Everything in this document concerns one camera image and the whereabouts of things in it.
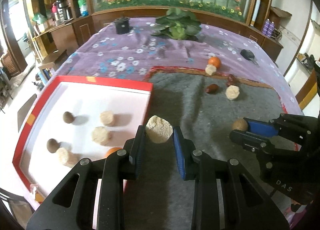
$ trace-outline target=silver screw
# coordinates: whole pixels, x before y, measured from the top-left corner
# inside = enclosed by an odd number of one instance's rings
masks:
[[[272,163],[271,163],[271,162],[268,162],[268,163],[266,164],[266,167],[267,167],[267,169],[271,169],[271,168],[272,168]]]
[[[117,151],[117,154],[118,154],[119,156],[123,156],[123,155],[126,155],[126,154],[127,154],[127,151],[124,150],[124,149],[122,149],[122,150]]]
[[[194,150],[194,151],[192,152],[192,154],[193,154],[194,156],[200,156],[200,155],[202,155],[202,151],[201,151],[201,150]]]
[[[238,161],[237,159],[233,159],[233,158],[232,158],[232,159],[230,159],[230,161],[229,161],[229,162],[230,162],[230,164],[231,164],[231,165],[234,165],[234,166],[236,166],[236,165],[238,165],[238,164],[239,164],[239,161]]]
[[[89,163],[89,159],[88,158],[84,158],[80,161],[81,165],[87,165]]]

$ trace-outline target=black pot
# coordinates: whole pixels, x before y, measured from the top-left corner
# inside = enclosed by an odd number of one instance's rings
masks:
[[[117,34],[129,33],[129,31],[130,31],[129,20],[130,20],[130,18],[128,18],[128,17],[122,17],[122,18],[115,19],[114,23],[116,25],[116,33]]]

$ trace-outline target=orange fruit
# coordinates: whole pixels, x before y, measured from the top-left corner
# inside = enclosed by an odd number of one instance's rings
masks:
[[[118,150],[121,150],[122,148],[119,148],[119,147],[113,147],[113,148],[111,148],[111,149],[109,149],[108,151],[107,151],[107,153],[106,153],[106,155],[104,156],[105,158],[107,158],[110,154],[112,154],[112,153],[114,153],[114,152],[116,152],[116,151],[118,151]]]
[[[221,60],[218,57],[211,57],[208,60],[208,64],[213,65],[218,69],[221,66]]]

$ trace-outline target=gray cloth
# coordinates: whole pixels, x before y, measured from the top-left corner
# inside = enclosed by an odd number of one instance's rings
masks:
[[[255,177],[267,193],[273,188],[259,178],[259,163],[254,153],[245,151],[229,139],[232,123],[238,118],[269,121],[283,112],[280,99],[272,89],[241,84],[238,99],[226,98],[226,81],[183,73],[154,75],[153,96],[148,117],[157,115],[212,158],[236,158]],[[204,89],[219,85],[216,94]],[[277,148],[294,149],[290,141],[275,137]],[[281,211],[290,206],[288,197],[277,192],[273,199]],[[194,181],[183,181],[178,173],[172,139],[164,144],[146,142],[140,177],[130,181],[124,193],[125,225],[130,230],[191,228]]]

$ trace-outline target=floral tablecloth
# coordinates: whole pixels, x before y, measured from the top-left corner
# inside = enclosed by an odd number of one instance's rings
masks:
[[[266,83],[279,94],[288,113],[301,114],[288,83],[255,41],[203,24],[198,41],[154,37],[154,21],[132,18],[130,33],[123,35],[117,35],[114,24],[110,24],[73,53],[58,75],[143,80],[154,66],[204,69],[208,58],[216,55],[222,62],[219,73]],[[257,65],[240,55],[242,49],[254,53]]]

